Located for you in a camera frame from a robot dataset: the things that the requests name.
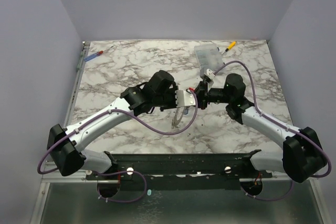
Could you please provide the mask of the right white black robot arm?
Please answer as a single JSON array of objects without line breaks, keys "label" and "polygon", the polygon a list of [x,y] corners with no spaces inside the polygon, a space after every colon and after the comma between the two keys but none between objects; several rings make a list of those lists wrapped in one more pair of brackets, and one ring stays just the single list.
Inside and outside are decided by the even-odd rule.
[{"label": "right white black robot arm", "polygon": [[245,97],[246,85],[240,75],[229,74],[223,88],[212,86],[215,79],[212,72],[202,74],[201,79],[195,89],[198,108],[203,110],[210,103],[224,103],[232,120],[253,128],[282,149],[281,153],[254,153],[241,164],[241,171],[246,177],[254,177],[260,170],[268,170],[285,173],[301,183],[327,165],[316,132],[310,127],[300,129],[284,124],[258,111],[255,103]]}]

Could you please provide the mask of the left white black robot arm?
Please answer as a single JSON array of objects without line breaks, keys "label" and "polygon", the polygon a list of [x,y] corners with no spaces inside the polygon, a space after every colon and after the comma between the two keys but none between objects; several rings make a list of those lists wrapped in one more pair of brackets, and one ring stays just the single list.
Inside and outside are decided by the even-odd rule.
[{"label": "left white black robot arm", "polygon": [[104,179],[115,175],[116,162],[108,152],[87,149],[93,140],[133,116],[176,107],[177,85],[172,75],[160,70],[144,85],[127,88],[107,107],[83,121],[65,128],[54,125],[49,131],[47,150],[62,176],[80,169],[98,172]]}]

